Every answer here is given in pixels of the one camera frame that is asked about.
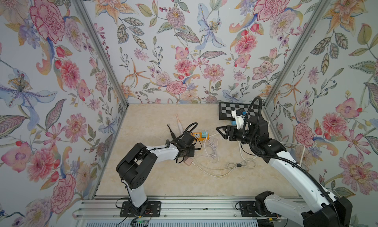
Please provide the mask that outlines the white pink electric toothbrush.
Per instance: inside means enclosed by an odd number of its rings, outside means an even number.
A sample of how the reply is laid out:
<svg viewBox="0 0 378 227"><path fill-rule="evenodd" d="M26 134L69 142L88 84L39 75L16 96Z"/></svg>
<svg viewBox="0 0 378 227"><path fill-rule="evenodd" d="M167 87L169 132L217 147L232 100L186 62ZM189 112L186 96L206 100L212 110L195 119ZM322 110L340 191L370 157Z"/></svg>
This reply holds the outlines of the white pink electric toothbrush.
<svg viewBox="0 0 378 227"><path fill-rule="evenodd" d="M180 118L179 118L178 114L176 114L175 116L176 116L176 119L177 119L177 125L178 125L178 128L179 128L179 131L180 131L180 133L183 133L184 132L184 128L182 126Z"/></svg>

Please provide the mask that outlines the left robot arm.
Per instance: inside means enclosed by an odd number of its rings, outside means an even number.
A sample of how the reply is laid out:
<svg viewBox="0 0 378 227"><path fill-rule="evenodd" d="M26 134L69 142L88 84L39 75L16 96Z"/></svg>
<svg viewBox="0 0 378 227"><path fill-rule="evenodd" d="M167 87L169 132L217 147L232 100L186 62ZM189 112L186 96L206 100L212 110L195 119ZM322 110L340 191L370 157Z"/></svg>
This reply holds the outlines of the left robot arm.
<svg viewBox="0 0 378 227"><path fill-rule="evenodd" d="M180 164L195 156L196 148L200 143L193 135L193 130L198 126L197 122L191 123L182 134L172 135L172 140L167 140L161 146L146 146L143 143L135 144L131 150L116 166L120 180L125 184L129 194L131 207L136 211L144 211L148 205L143 184L155 164L165 161L175 161Z"/></svg>

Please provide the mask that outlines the teal usb charger adapter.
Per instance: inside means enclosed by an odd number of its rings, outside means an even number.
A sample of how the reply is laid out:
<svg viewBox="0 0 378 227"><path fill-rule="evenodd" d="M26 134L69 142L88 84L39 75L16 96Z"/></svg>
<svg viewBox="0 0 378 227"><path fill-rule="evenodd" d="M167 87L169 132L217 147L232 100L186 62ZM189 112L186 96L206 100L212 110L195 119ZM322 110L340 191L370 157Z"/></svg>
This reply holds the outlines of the teal usb charger adapter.
<svg viewBox="0 0 378 227"><path fill-rule="evenodd" d="M209 135L208 135L208 132L207 132L207 131L202 131L202 132L201 132L201 138L202 138L202 139L207 139L208 136L209 136Z"/></svg>

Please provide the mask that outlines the black electric toothbrush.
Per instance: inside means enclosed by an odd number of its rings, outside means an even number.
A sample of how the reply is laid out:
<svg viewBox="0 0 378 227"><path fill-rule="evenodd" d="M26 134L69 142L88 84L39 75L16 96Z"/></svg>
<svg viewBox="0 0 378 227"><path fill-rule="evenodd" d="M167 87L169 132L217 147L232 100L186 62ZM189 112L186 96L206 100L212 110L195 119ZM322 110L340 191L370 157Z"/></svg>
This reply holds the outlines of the black electric toothbrush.
<svg viewBox="0 0 378 227"><path fill-rule="evenodd" d="M172 139L173 139L173 140L176 139L177 137L176 137L175 133L172 131L170 125L168 124L167 126L168 126L168 128L169 128L169 131L170 131L170 134L171 134Z"/></svg>

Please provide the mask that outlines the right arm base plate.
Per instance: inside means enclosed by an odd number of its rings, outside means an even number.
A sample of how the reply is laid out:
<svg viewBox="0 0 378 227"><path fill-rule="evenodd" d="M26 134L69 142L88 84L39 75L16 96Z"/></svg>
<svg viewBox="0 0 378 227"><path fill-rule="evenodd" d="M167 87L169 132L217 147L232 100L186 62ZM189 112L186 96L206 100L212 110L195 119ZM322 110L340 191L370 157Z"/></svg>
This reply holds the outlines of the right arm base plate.
<svg viewBox="0 0 378 227"><path fill-rule="evenodd" d="M240 201L235 204L235 209L240 211L242 217L280 217L276 213L265 210L255 201Z"/></svg>

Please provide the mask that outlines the pink charger adapter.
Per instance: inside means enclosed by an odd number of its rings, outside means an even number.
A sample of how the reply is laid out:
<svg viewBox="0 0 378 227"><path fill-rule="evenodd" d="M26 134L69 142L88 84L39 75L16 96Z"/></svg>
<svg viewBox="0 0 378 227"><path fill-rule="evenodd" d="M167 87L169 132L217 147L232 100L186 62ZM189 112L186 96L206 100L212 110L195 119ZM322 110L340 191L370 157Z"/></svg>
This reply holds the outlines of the pink charger adapter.
<svg viewBox="0 0 378 227"><path fill-rule="evenodd" d="M192 163L193 163L192 158L190 158L190 157L184 158L184 164L186 164L187 166L190 166Z"/></svg>

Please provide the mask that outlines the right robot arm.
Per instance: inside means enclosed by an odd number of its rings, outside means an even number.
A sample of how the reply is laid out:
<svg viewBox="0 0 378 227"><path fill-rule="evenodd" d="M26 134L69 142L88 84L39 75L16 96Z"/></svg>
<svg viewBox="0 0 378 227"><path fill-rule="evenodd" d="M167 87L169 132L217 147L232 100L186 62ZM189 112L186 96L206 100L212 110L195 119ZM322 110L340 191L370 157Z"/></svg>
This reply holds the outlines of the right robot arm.
<svg viewBox="0 0 378 227"><path fill-rule="evenodd" d="M229 141L248 145L248 155L263 159L276 169L300 194L304 205L284 199L272 191L255 197L253 207L240 205L242 213L254 211L257 216L277 214L302 227L348 227L352 204L346 197L337 197L326 189L277 140L270 138L268 122L263 118L262 98L256 97L250 105L220 103L219 117L234 120L234 125L218 127L217 132Z"/></svg>

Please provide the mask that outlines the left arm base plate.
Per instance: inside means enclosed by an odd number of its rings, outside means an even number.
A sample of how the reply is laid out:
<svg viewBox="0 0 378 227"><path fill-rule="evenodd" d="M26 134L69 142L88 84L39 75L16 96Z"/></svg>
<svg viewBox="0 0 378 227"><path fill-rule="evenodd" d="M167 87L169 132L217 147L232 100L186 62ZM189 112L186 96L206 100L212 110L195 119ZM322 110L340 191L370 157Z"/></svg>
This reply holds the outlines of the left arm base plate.
<svg viewBox="0 0 378 227"><path fill-rule="evenodd" d="M160 217L161 202L146 201L140 207L135 207L130 201L124 201L120 210L120 217Z"/></svg>

